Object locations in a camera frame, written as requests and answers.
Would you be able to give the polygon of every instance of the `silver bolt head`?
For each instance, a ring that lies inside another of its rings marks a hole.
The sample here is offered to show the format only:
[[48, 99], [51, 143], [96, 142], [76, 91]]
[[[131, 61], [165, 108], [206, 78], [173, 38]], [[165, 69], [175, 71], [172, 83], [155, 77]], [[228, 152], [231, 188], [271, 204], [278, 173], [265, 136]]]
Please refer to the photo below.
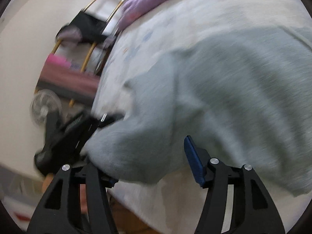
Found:
[[210, 162], [212, 164], [218, 164], [219, 163], [219, 159], [212, 158], [212, 159], [210, 159]]
[[107, 113], [104, 113], [103, 116], [102, 116], [101, 122], [105, 121], [106, 116], [107, 116]]
[[71, 166], [69, 164], [65, 164], [62, 166], [63, 171], [68, 171], [70, 168], [71, 168]]
[[244, 165], [245, 170], [247, 171], [251, 171], [252, 170], [252, 166], [250, 164], [246, 164]]

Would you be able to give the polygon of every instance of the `black mesh object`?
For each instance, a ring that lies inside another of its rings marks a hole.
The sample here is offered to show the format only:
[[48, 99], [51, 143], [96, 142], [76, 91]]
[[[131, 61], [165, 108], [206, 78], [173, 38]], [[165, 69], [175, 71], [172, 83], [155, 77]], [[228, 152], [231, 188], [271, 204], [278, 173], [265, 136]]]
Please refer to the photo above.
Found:
[[[106, 27], [105, 21], [99, 20], [90, 14], [80, 11], [77, 16], [69, 23], [69, 25], [65, 25], [60, 29], [56, 38], [58, 39], [60, 34], [63, 35], [64, 31], [67, 29], [73, 29], [73, 27], [78, 28], [80, 31], [82, 38], [79, 43], [103, 43], [104, 40], [108, 37], [107, 35], [102, 34]], [[68, 36], [69, 41], [75, 38], [75, 36], [73, 36], [73, 38]]]

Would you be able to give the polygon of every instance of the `blue gripper pad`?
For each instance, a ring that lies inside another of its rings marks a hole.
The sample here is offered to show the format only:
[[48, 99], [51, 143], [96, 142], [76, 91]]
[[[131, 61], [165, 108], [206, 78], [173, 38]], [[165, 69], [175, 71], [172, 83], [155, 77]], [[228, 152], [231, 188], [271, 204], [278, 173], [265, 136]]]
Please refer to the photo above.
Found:
[[205, 149], [197, 148], [189, 135], [184, 139], [184, 151], [196, 183], [203, 187], [206, 182], [207, 163], [210, 159], [208, 152]]

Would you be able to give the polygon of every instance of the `wooden floor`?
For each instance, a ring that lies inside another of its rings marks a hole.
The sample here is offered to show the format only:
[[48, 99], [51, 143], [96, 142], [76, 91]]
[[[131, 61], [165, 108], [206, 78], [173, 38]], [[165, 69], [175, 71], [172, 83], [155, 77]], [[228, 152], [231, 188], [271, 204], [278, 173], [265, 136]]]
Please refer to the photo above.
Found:
[[110, 208], [118, 231], [123, 231], [124, 234], [159, 234], [138, 219], [135, 214], [123, 207], [113, 197], [110, 199]]

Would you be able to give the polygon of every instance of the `bed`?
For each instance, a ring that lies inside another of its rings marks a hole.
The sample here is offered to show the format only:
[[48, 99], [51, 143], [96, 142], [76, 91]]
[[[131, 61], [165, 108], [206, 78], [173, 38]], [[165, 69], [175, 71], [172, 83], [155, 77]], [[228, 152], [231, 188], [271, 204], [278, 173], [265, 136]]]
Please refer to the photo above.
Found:
[[[121, 33], [113, 48], [100, 79], [93, 112], [98, 116], [104, 112], [128, 113], [133, 99], [123, 87], [125, 81], [148, 71], [169, 50], [188, 48], [219, 31], [254, 25], [312, 26], [301, 0], [247, 1], [250, 0], [168, 0], [140, 17]], [[307, 208], [312, 192], [294, 198], [269, 181], [264, 180], [264, 184], [285, 230], [289, 231]], [[206, 196], [187, 167], [165, 176], [156, 185], [119, 182], [110, 193], [148, 225], [165, 234], [193, 233]], [[230, 192], [228, 196], [223, 231], [230, 224]]]

